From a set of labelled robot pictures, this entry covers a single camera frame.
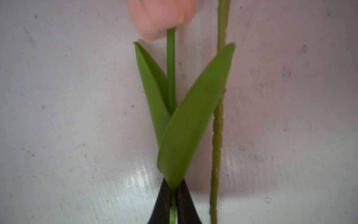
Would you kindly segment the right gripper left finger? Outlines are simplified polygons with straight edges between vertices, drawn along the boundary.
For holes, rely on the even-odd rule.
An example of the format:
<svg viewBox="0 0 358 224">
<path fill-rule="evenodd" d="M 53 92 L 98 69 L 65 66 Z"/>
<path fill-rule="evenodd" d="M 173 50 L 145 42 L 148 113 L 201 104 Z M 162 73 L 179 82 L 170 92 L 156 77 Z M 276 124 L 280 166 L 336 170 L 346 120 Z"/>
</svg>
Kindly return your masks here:
<svg viewBox="0 0 358 224">
<path fill-rule="evenodd" d="M 163 179 L 158 197 L 148 224 L 169 224 L 171 209 L 171 190 Z"/>
</svg>

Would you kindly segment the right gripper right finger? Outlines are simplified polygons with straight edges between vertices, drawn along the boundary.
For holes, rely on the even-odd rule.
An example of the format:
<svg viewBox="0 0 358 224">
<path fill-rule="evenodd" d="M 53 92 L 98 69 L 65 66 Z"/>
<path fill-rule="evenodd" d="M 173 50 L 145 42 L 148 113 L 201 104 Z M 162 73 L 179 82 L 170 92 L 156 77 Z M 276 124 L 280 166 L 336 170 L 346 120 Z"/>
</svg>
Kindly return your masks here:
<svg viewBox="0 0 358 224">
<path fill-rule="evenodd" d="M 177 188 L 178 224 L 202 224 L 185 180 Z"/>
</svg>

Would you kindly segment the peach tulip flower stem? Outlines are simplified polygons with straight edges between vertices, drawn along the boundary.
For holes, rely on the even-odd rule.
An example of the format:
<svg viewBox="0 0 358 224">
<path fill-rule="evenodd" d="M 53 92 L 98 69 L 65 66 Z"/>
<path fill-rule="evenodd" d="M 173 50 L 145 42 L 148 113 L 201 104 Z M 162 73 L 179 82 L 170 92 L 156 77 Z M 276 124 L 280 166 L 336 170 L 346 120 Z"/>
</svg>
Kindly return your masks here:
<svg viewBox="0 0 358 224">
<path fill-rule="evenodd" d="M 158 143 L 157 167 L 171 190 L 170 224 L 178 224 L 177 188 L 185 180 L 199 143 L 224 96 L 235 51 L 234 43 L 199 75 L 183 100 L 176 100 L 176 29 L 194 17 L 196 1 L 126 1 L 131 20 L 146 40 L 167 39 L 167 70 L 135 42 L 139 74 Z"/>
</svg>

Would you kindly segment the pink spray carnation stem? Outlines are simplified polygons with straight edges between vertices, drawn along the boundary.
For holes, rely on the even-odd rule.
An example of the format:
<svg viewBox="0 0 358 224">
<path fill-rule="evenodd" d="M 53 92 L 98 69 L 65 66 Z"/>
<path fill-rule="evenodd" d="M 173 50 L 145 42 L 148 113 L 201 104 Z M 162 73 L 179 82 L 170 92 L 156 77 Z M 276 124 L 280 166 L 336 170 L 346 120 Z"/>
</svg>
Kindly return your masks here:
<svg viewBox="0 0 358 224">
<path fill-rule="evenodd" d="M 218 32 L 217 32 L 217 51 L 221 51 L 226 46 L 228 16 L 230 9 L 230 0 L 218 0 Z M 219 100 L 213 113 L 213 139 L 212 139 L 212 171 L 211 171 L 211 189 L 210 189 L 210 222 L 218 223 L 217 201 L 221 169 L 221 155 L 223 143 L 223 96 Z"/>
</svg>

